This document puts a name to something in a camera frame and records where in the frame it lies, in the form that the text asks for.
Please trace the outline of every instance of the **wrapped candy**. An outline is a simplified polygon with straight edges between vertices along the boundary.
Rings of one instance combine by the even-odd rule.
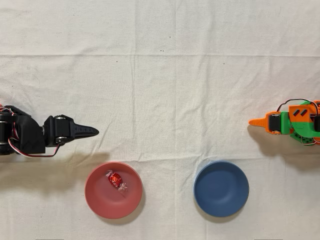
[[[122,181],[121,176],[113,172],[112,170],[109,170],[106,174],[107,178],[109,179],[109,182],[116,188],[118,188],[119,192],[125,192],[127,191],[127,184]]]

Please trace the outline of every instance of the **blue bowl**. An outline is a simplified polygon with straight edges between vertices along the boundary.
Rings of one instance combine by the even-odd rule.
[[[197,175],[193,193],[196,203],[204,212],[214,217],[228,217],[246,204],[249,183],[237,165],[214,161]]]

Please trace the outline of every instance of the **bowl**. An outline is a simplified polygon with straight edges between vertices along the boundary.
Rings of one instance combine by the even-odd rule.
[[[198,206],[207,214],[228,217],[246,204],[249,182],[237,165],[227,161],[214,161],[197,175],[193,194]]]
[[[127,191],[120,192],[106,174],[109,170],[118,173]],[[122,162],[107,162],[95,168],[87,177],[84,195],[91,210],[106,219],[120,219],[128,216],[139,205],[143,185],[138,173]]]

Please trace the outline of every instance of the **black wire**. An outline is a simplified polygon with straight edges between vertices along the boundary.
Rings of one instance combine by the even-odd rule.
[[[317,116],[319,115],[318,105],[317,105],[315,102],[310,101],[310,100],[308,100],[308,99],[304,99],[304,98],[293,98],[293,99],[289,99],[289,100],[287,100],[286,102],[282,103],[282,104],[278,107],[278,109],[277,109],[276,111],[279,112],[282,105],[285,105],[285,104],[287,104],[288,102],[290,102],[290,101],[295,101],[295,100],[303,100],[303,101],[307,101],[307,102],[313,104],[313,105],[315,106],[316,115],[317,115]]]

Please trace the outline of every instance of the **green plastic part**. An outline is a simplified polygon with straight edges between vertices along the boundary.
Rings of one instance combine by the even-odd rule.
[[[292,137],[293,139],[299,141],[300,143],[302,141],[303,144],[312,144],[313,141],[314,141],[314,139],[312,137],[301,137],[301,135],[299,135],[295,131],[290,134],[290,137]]]
[[[291,122],[293,129],[305,138],[319,138],[320,132],[315,131],[313,122]]]
[[[289,112],[281,112],[281,134],[290,134],[291,122],[289,119]]]
[[[310,104],[310,102],[309,101],[304,101],[303,103],[301,103],[300,105],[308,105],[308,104]]]

